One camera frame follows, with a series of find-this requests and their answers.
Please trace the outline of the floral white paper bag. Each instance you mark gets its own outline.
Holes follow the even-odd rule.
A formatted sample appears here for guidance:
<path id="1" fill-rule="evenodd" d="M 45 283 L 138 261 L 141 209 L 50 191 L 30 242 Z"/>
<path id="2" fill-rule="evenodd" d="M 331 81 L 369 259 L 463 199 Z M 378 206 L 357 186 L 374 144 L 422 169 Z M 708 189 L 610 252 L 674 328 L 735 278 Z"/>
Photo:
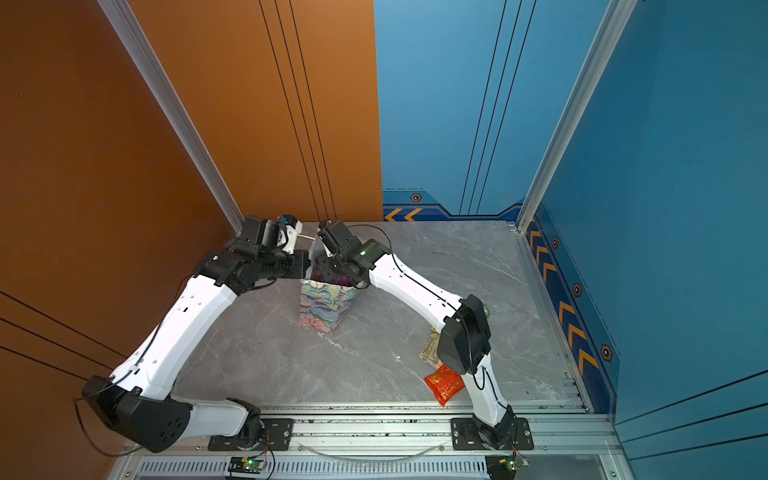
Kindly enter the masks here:
<path id="1" fill-rule="evenodd" d="M 299 323 L 307 328 L 332 333 L 346 315 L 358 290 L 312 280 L 312 260 L 318 255 L 331 256 L 317 233 L 309 250 L 309 274 L 301 281 Z"/>

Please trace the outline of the beige clear snack packet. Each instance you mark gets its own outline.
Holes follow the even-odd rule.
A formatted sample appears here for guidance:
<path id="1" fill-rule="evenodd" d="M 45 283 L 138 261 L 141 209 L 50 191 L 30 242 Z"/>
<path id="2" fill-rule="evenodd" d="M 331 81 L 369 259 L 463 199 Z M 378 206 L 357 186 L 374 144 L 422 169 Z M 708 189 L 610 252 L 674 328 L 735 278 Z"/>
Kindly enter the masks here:
<path id="1" fill-rule="evenodd" d="M 419 359 L 430 365 L 435 370 L 439 369 L 443 365 L 443 362 L 439 359 L 437 353 L 439 339 L 440 335 L 436 332 L 432 332 L 426 346 L 419 353 Z"/>

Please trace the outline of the red snack packet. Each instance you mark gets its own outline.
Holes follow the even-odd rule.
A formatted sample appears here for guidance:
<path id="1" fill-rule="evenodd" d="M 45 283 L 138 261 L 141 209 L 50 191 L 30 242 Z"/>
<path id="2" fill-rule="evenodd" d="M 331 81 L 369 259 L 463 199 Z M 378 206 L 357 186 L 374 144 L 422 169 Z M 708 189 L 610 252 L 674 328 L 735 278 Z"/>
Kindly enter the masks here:
<path id="1" fill-rule="evenodd" d="M 461 376 L 446 365 L 441 365 L 434 373 L 425 377 L 424 382 L 441 406 L 445 406 L 465 388 Z"/>

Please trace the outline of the purple grape candy bag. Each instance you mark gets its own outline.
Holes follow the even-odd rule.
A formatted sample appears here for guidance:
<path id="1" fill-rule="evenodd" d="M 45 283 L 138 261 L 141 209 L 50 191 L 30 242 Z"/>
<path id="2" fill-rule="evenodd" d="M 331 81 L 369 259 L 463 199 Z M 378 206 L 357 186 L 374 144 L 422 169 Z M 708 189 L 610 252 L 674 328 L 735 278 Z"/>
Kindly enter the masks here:
<path id="1" fill-rule="evenodd" d="M 334 285 L 338 285 L 338 286 L 342 286 L 342 287 L 347 287 L 347 288 L 351 288 L 351 287 L 355 286 L 355 283 L 348 276 L 341 276 L 341 277 L 336 278 L 333 281 L 333 284 Z"/>

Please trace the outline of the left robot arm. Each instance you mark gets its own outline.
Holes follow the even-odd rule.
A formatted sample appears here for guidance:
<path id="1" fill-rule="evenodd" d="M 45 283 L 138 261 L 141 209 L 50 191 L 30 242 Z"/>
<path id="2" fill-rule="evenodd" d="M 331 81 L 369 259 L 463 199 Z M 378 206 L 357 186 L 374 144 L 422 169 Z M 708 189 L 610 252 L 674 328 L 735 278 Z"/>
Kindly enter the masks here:
<path id="1" fill-rule="evenodd" d="M 210 252 L 141 346 L 109 376 L 87 381 L 82 401 L 107 428 L 153 453 L 198 437 L 220 437 L 241 450 L 255 448 L 264 431 L 258 407 L 234 398 L 175 398 L 171 391 L 206 332 L 240 295 L 278 279 L 302 279 L 310 268 L 305 250 Z"/>

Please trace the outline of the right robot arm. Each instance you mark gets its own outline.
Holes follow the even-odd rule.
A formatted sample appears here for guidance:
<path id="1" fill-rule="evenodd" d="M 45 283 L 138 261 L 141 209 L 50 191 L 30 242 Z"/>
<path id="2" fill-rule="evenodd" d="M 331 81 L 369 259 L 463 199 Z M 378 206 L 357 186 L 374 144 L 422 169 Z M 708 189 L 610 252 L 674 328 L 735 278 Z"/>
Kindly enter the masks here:
<path id="1" fill-rule="evenodd" d="M 312 264 L 324 280 L 346 277 L 354 285 L 378 288 L 425 318 L 439 334 L 439 359 L 460 376 L 470 395 L 472 418 L 483 442 L 501 449 L 517 440 L 517 416 L 498 386 L 490 326 L 477 296 L 460 297 L 436 286 L 393 253 L 364 254 L 361 262 L 320 254 Z"/>

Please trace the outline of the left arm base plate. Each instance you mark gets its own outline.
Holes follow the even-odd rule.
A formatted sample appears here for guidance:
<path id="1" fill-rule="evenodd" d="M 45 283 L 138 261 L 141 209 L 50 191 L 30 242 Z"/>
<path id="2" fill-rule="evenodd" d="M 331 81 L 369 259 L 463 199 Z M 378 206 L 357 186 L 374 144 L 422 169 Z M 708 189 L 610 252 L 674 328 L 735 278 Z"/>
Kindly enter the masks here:
<path id="1" fill-rule="evenodd" d="M 291 418 L 260 418 L 248 420 L 240 433 L 232 437 L 213 436 L 209 451 L 283 452 L 289 449 L 294 430 Z"/>

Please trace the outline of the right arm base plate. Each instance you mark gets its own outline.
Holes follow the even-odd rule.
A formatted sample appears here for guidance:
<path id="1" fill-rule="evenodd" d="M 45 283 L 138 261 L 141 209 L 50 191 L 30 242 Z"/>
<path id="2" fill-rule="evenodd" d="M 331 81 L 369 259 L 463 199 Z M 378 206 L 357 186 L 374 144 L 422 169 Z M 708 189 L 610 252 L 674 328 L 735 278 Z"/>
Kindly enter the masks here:
<path id="1" fill-rule="evenodd" d="M 450 428 L 452 447 L 457 451 L 532 451 L 535 448 L 529 422 L 522 417 L 514 417 L 497 427 L 485 425 L 474 417 L 452 418 Z"/>

